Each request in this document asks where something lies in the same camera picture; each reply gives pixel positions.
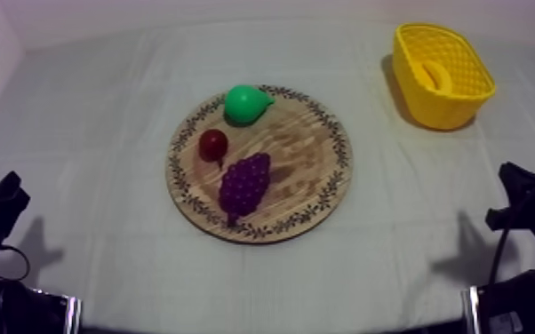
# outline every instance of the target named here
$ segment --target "round wooden tray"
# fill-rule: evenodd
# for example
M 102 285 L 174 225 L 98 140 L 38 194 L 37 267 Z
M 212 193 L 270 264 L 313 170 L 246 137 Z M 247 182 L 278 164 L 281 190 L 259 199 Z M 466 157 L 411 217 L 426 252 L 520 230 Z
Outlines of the round wooden tray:
M 216 95 L 180 124 L 166 158 L 166 183 L 179 210 L 203 231 L 235 243 L 277 243 L 307 232 L 336 208 L 352 175 L 350 142 L 334 115 L 303 93 L 258 88 L 275 103 L 255 124 L 226 124 L 226 94 Z M 199 157 L 197 142 L 208 129 L 228 136 L 223 171 Z M 257 152 L 271 155 L 269 188 L 257 211 L 228 227 L 218 204 L 221 177 Z

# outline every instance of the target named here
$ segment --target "table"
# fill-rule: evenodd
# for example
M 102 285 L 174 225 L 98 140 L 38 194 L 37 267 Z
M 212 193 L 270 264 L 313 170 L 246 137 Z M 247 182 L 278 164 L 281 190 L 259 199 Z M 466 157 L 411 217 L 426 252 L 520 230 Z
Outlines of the table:
M 507 204 L 507 160 L 535 171 L 535 48 L 469 35 L 498 92 L 470 126 L 423 130 L 389 75 L 394 26 L 241 20 L 126 32 L 30 52 L 0 99 L 0 178 L 31 195 L 8 243 L 26 280 L 84 300 L 84 322 L 144 332 L 351 333 L 461 315 L 485 282 Z M 172 132 L 234 84 L 319 99 L 353 144 L 347 197 L 286 243 L 222 242 L 191 226 L 166 190 Z M 535 267 L 510 235 L 500 268 Z M 0 256 L 0 273 L 21 269 Z

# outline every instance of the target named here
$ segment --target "decorative leaf border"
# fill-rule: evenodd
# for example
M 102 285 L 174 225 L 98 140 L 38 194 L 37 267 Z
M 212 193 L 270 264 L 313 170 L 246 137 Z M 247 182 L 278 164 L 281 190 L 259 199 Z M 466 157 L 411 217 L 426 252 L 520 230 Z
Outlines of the decorative leaf border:
M 320 189 L 315 203 L 308 204 L 307 207 L 301 211 L 294 212 L 286 219 L 277 220 L 271 226 L 253 227 L 250 223 L 241 223 L 231 227 L 225 219 L 201 201 L 199 196 L 190 193 L 191 185 L 187 182 L 186 173 L 180 165 L 179 153 L 195 133 L 197 124 L 224 105 L 226 94 L 220 94 L 213 102 L 203 105 L 196 113 L 186 119 L 185 127 L 172 139 L 171 153 L 167 161 L 172 177 L 169 181 L 177 188 L 178 193 L 174 195 L 179 195 L 181 202 L 188 205 L 193 212 L 204 216 L 208 223 L 235 235 L 251 237 L 252 240 L 263 239 L 268 235 L 286 233 L 297 225 L 303 225 L 311 221 L 318 213 L 330 209 L 331 200 L 338 194 L 339 183 L 346 176 L 344 170 L 350 167 L 351 164 L 351 154 L 348 152 L 350 145 L 347 142 L 346 134 L 335 116 L 328 114 L 319 103 L 314 102 L 302 92 L 285 87 L 260 85 L 257 88 L 272 96 L 282 96 L 285 99 L 295 99 L 298 102 L 305 103 L 308 110 L 330 131 L 330 138 L 333 141 L 332 149 L 337 156 L 336 164 L 340 167 L 340 171 L 334 171 L 328 177 L 328 182 Z

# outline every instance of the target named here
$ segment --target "purple grapes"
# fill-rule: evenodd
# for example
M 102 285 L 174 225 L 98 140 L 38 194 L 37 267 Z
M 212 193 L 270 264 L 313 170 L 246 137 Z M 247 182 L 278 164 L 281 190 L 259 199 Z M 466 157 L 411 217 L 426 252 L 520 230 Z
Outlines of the purple grapes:
M 222 177 L 219 201 L 220 208 L 228 214 L 230 226 L 257 210 L 268 190 L 269 165 L 269 154 L 256 153 L 228 167 Z

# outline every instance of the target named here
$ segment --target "yellow basket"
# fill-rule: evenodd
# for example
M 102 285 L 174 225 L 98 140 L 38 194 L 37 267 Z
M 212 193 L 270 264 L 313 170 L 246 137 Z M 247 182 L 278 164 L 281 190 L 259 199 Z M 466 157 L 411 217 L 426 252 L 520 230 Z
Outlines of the yellow basket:
M 392 64 L 409 111 L 429 128 L 465 125 L 496 91 L 467 39 L 433 24 L 398 27 Z

